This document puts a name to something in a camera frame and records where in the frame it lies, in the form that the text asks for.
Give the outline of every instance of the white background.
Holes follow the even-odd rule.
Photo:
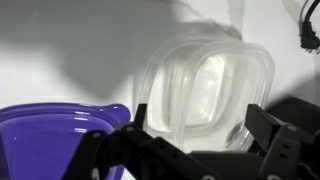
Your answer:
[[[271,53],[276,71],[269,102],[291,94],[319,104],[320,56],[299,47],[304,3],[1,0],[0,108],[48,101],[116,102],[133,111],[137,75],[152,53],[178,34],[214,31],[218,26]],[[315,30],[320,29],[319,20],[316,9]]]

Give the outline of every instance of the plastic container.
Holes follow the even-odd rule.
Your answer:
[[[41,103],[2,109],[0,179],[60,180],[83,133],[112,133],[129,120],[128,109],[119,104]],[[107,179],[121,179],[122,173],[123,167],[114,167]]]
[[[274,74],[262,47],[231,38],[188,35],[151,58],[137,95],[148,103],[144,125],[185,152],[246,150],[249,103],[264,106]]]

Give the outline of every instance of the purple plastic bowl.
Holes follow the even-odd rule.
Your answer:
[[[39,103],[2,109],[0,179],[60,180],[83,133],[110,134],[129,120],[129,110],[120,104]],[[118,180],[122,174],[122,166],[114,167],[107,179]]]

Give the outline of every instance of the cable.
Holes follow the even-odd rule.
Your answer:
[[[320,0],[315,0],[305,16],[304,21],[301,24],[301,47],[306,49],[307,52],[311,53],[316,50],[317,54],[320,54],[320,39],[316,36],[316,32],[312,29],[312,24],[310,22],[310,17],[313,11],[317,8]]]

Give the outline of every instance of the purple bowl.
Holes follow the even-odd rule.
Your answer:
[[[60,180],[83,133],[110,134],[129,120],[129,110],[120,104],[39,103],[2,109],[0,179]],[[118,180],[122,174],[122,166],[114,167],[107,179]]]

